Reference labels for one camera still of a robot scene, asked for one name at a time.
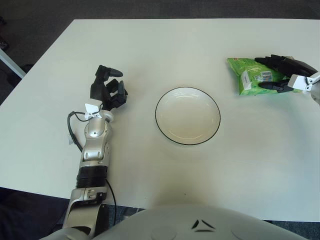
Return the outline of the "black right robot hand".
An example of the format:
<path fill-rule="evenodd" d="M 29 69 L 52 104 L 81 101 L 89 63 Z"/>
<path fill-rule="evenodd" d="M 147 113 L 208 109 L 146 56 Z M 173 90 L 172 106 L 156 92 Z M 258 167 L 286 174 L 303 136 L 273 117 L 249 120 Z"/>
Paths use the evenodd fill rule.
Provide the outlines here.
<path fill-rule="evenodd" d="M 290 92 L 294 89 L 310 92 L 320 82 L 320 72 L 303 61 L 274 54 L 256 57 L 254 60 L 288 77 L 278 82 L 259 83 L 259 87 L 263 89 L 278 93 Z"/>

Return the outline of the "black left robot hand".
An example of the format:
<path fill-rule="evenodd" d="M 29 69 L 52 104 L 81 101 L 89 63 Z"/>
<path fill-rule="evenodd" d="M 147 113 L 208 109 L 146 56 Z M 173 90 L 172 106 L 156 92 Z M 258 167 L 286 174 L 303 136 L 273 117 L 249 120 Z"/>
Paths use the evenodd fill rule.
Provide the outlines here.
<path fill-rule="evenodd" d="M 90 87 L 90 98 L 102 102 L 102 109 L 111 111 L 119 108 L 127 102 L 128 92 L 125 89 L 124 82 L 112 79 L 105 84 L 110 77 L 122 77 L 123 73 L 119 70 L 99 65 L 95 80 Z"/>

